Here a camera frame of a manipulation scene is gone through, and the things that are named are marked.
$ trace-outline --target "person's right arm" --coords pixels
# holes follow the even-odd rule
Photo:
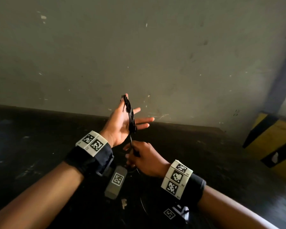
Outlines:
[[[161,157],[149,143],[133,141],[132,145],[135,150],[139,151],[141,157],[135,157],[131,151],[130,154],[126,154],[127,164],[137,166],[146,175],[164,178],[170,168],[170,163]],[[126,145],[124,150],[129,148],[130,144]],[[189,205],[187,206],[190,208],[191,199],[182,200],[188,201]],[[200,211],[207,214],[218,226],[224,229],[277,228],[248,208],[207,185],[197,206]]]

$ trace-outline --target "forearm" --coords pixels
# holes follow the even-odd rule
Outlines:
[[[248,208],[209,186],[205,186],[198,208],[224,229],[278,229]]]
[[[0,229],[46,228],[83,179],[76,168],[62,162],[0,211]]]

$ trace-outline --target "wrist strap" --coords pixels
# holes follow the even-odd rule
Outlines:
[[[102,176],[114,156],[107,140],[91,131],[67,154],[64,161],[77,168],[84,176],[97,173]]]
[[[181,162],[175,160],[168,169],[161,188],[181,202],[189,204],[188,201],[191,200],[191,205],[195,205],[201,199],[205,185],[206,181],[193,174],[193,171]]]

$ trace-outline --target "black stripe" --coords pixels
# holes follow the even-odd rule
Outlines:
[[[263,162],[266,166],[271,168],[285,160],[286,160],[286,144],[279,147],[272,153],[268,154],[261,160],[261,162]]]
[[[278,121],[278,118],[268,114],[257,126],[252,129],[244,142],[243,148],[250,145],[256,138],[258,138],[263,132],[265,132],[270,126],[274,125]]]

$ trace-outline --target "person's left hand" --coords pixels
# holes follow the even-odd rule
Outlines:
[[[136,114],[141,111],[141,108],[135,108],[133,113]],[[149,122],[153,122],[155,118],[139,118],[135,119],[137,129],[144,129],[149,127]],[[100,132],[111,147],[120,145],[127,138],[129,134],[129,117],[126,112],[126,106],[124,99],[120,100],[120,104],[117,109],[111,114],[109,120]]]

